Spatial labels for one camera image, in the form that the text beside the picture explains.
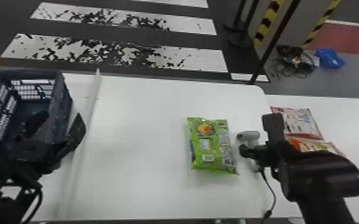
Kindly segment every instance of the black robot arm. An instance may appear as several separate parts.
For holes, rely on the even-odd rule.
[[[327,152],[302,153],[284,138],[281,114],[262,117],[268,133],[266,145],[253,150],[240,146],[240,154],[261,167],[270,167],[284,196],[296,202],[306,224],[355,223],[344,198],[359,196],[359,170],[345,157]]]
[[[60,166],[60,161],[76,149],[85,135],[85,124],[78,114],[64,142],[46,144],[30,138],[47,119],[48,113],[40,111],[26,122],[13,142],[0,140],[0,224],[19,224],[32,203],[34,209],[23,223],[34,217],[43,199],[42,185],[38,180]],[[20,188],[15,198],[4,197],[2,188]]]

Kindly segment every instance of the plastic basket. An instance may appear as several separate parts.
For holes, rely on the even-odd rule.
[[[32,140],[57,143],[65,140],[72,99],[59,71],[0,71],[0,139],[12,141],[27,119],[42,110],[49,118]]]

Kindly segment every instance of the yellow and black striped pole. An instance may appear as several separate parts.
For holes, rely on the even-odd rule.
[[[264,37],[270,31],[270,26],[276,20],[277,13],[280,7],[284,4],[284,0],[272,0],[266,10],[266,14],[262,20],[262,23],[258,27],[255,38],[253,42],[255,46],[262,45]]]
[[[303,49],[306,49],[309,44],[313,41],[313,39],[317,36],[320,29],[323,27],[323,25],[326,23],[327,19],[330,17],[331,13],[334,12],[335,8],[339,5],[341,0],[334,0],[331,2],[331,4],[327,7],[326,13],[318,20],[315,28],[313,31],[309,34],[308,38],[306,39],[305,43],[302,45]]]

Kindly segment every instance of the blue object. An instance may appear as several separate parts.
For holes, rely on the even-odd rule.
[[[345,65],[343,59],[338,57],[334,49],[321,48],[316,51],[315,56],[320,58],[320,64],[330,69],[339,69]]]

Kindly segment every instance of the white table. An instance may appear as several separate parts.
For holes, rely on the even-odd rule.
[[[261,217],[271,195],[241,157],[239,176],[190,170],[187,116],[228,119],[237,150],[242,130],[260,130],[264,143],[260,116],[268,105],[310,108],[324,137],[359,168],[359,99],[270,95],[267,103],[251,86],[104,77],[94,107],[95,79],[66,75],[85,122],[93,108],[94,115],[74,163],[70,156],[41,179],[45,198],[35,220]],[[300,216],[269,180],[278,196],[273,217]],[[359,222],[359,197],[346,202]]]
[[[103,77],[63,218],[261,217],[270,194],[238,153],[238,176],[190,169],[186,117],[227,119],[237,150],[269,112],[256,86]]]

